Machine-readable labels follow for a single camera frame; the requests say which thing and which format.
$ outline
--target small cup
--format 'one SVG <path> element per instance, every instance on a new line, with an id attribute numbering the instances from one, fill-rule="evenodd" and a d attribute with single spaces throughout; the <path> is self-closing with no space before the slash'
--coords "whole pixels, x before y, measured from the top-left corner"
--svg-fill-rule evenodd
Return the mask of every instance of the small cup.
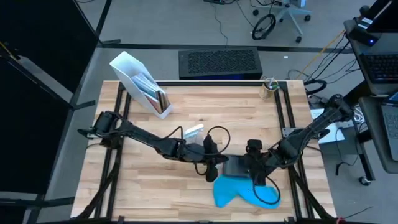
<path id="1" fill-rule="evenodd" d="M 274 89 L 268 88 L 269 82 L 270 82 L 270 81 L 271 81 L 270 78 L 266 79 L 266 80 L 264 81 L 264 83 L 263 83 L 263 84 L 261 85 L 261 87 L 260 87 L 260 93 L 259 93 L 259 95 L 260 95 L 260 97 L 261 97 L 262 99 L 268 99 L 268 98 L 274 96 L 274 92 L 279 88 L 278 82 L 277 82 L 276 80 L 274 80 L 274 81 L 271 83 L 271 86 L 277 85 L 278 87 L 276 87 L 276 88 L 274 88 Z"/>

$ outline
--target office chair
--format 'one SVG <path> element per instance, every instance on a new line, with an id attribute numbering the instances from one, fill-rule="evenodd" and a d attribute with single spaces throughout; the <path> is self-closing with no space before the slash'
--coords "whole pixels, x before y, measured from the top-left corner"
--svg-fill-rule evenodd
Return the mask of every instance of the office chair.
<path id="1" fill-rule="evenodd" d="M 304 17 L 304 21 L 308 22 L 309 20 L 311 20 L 311 11 L 309 10 L 305 10 L 305 9 L 301 9 L 305 6 L 305 0 L 281 0 L 280 1 L 281 4 L 279 4 L 278 6 L 276 5 L 269 5 L 269 6 L 261 6 L 261 5 L 256 5 L 256 8 L 259 9 L 265 9 L 265 10 L 269 10 L 272 7 L 272 10 L 274 9 L 278 9 L 279 13 L 275 16 L 276 17 L 276 21 L 279 22 L 283 22 L 284 20 L 284 16 L 286 14 L 288 14 L 291 18 L 291 20 L 294 23 L 294 26 L 297 29 L 297 32 L 299 33 L 299 36 L 296 38 L 296 43 L 300 43 L 302 40 L 302 36 L 303 36 L 303 31 L 301 30 L 299 24 L 297 23 L 296 19 L 294 18 L 293 15 L 306 15 Z M 259 11 L 258 9 L 253 10 L 253 15 L 258 15 Z"/>

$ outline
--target keyboard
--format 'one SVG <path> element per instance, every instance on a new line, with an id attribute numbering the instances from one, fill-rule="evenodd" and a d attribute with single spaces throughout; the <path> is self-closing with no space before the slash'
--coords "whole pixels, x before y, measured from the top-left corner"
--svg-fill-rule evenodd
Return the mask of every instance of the keyboard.
<path id="1" fill-rule="evenodd" d="M 180 79 L 258 80 L 262 75 L 259 54 L 255 47 L 211 50 L 183 50 L 178 53 Z"/>
<path id="2" fill-rule="evenodd" d="M 398 54 L 362 55 L 362 58 L 372 82 L 398 82 Z"/>
<path id="3" fill-rule="evenodd" d="M 390 138 L 398 139 L 398 116 L 384 113 L 387 134 Z"/>

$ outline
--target white file box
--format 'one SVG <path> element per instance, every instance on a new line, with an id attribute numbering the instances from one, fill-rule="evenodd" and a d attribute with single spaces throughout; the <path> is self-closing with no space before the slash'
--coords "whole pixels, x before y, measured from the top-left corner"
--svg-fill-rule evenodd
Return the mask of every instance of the white file box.
<path id="1" fill-rule="evenodd" d="M 109 64 L 112 66 L 115 74 L 118 76 L 131 97 L 147 108 L 150 112 L 154 113 L 158 118 L 164 119 L 172 111 L 172 104 L 170 104 L 163 113 L 159 114 L 143 92 L 141 92 L 138 86 L 133 82 L 132 77 L 142 73 L 149 81 L 157 85 L 144 64 L 140 61 L 129 55 L 127 52 L 122 52 Z"/>

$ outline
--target black backdrop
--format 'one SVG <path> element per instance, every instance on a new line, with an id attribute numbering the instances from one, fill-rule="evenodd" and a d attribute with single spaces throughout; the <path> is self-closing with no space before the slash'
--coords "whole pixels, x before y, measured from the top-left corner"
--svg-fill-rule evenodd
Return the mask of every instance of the black backdrop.
<path id="1" fill-rule="evenodd" d="M 73 0 L 0 1 L 0 41 L 76 92 L 98 38 Z"/>
<path id="2" fill-rule="evenodd" d="M 0 191 L 45 194 L 68 106 L 0 58 Z"/>

